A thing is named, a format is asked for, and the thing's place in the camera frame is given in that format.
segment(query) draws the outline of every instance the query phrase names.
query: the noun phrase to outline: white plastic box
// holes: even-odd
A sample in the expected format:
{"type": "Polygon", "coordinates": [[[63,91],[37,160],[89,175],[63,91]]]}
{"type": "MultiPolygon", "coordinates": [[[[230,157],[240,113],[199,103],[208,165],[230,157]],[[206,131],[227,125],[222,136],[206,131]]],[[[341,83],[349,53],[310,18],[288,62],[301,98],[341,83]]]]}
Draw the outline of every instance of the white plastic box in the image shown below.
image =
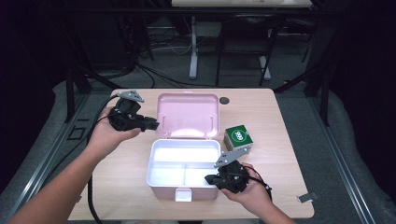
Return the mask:
{"type": "Polygon", "coordinates": [[[148,163],[147,182],[160,199],[190,202],[212,200],[216,186],[206,175],[215,175],[220,156],[219,98],[211,93],[164,93],[158,97],[157,134],[148,163]]]}

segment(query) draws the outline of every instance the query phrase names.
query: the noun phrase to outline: hand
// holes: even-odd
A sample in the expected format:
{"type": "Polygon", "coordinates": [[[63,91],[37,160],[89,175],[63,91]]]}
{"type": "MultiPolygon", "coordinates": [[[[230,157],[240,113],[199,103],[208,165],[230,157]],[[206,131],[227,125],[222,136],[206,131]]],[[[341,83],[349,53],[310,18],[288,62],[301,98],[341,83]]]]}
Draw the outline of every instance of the hand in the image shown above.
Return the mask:
{"type": "Polygon", "coordinates": [[[99,122],[96,124],[89,144],[85,150],[95,153],[100,160],[104,159],[124,140],[134,138],[141,132],[139,128],[135,128],[125,132],[119,132],[111,126],[108,118],[111,107],[105,108],[99,116],[99,122]]]}
{"type": "MultiPolygon", "coordinates": [[[[251,164],[242,162],[242,165],[253,168],[251,164]]],[[[252,169],[247,168],[247,172],[251,177],[259,178],[252,169]]],[[[221,192],[231,201],[241,203],[250,213],[256,216],[258,216],[265,207],[274,205],[264,186],[252,179],[249,179],[247,187],[242,192],[232,193],[227,189],[222,189],[221,192]]]]}

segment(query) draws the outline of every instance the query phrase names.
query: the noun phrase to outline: pink lid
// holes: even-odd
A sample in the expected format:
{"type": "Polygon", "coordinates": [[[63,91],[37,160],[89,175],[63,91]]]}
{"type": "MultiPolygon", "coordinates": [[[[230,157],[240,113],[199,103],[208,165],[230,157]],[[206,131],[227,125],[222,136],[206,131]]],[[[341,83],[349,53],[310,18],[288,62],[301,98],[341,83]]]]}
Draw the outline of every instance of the pink lid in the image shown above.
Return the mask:
{"type": "Polygon", "coordinates": [[[156,133],[164,138],[213,138],[219,133],[219,97],[213,93],[158,96],[156,133]]]}

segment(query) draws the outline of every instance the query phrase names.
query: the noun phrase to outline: small green box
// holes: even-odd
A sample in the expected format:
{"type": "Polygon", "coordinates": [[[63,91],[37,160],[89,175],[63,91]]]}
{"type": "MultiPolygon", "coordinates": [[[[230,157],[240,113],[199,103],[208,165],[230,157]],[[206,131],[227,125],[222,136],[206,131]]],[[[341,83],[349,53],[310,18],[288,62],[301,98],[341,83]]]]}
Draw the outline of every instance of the small green box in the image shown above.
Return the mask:
{"type": "Polygon", "coordinates": [[[253,141],[251,140],[248,130],[245,125],[239,125],[225,130],[224,133],[224,144],[227,150],[239,150],[246,148],[250,151],[253,146],[253,141]]]}

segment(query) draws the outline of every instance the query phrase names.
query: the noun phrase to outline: table surface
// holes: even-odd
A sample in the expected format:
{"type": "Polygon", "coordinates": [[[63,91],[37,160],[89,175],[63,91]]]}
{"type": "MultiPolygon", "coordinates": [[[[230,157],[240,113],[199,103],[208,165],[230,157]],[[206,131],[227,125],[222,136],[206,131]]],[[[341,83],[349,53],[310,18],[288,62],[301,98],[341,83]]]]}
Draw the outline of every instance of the table surface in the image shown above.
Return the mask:
{"type": "Polygon", "coordinates": [[[172,0],[173,7],[310,7],[310,0],[172,0]]]}
{"type": "MultiPolygon", "coordinates": [[[[299,203],[307,193],[285,123],[274,93],[268,89],[192,89],[188,92],[215,93],[230,103],[219,105],[219,134],[214,138],[224,149],[226,128],[244,124],[253,140],[250,153],[238,159],[254,165],[273,190],[274,204],[290,217],[314,215],[311,202],[299,203]]],[[[182,89],[137,90],[145,99],[138,114],[156,118],[157,98],[165,92],[182,89]]],[[[115,105],[114,99],[109,105],[115,105]]],[[[221,192],[215,200],[177,203],[159,200],[147,184],[146,175],[152,143],[161,137],[147,130],[127,140],[103,161],[93,173],[93,204],[103,220],[203,220],[256,218],[241,204],[229,201],[221,192]]],[[[70,220],[92,220],[87,188],[81,194],[70,220]]]]}

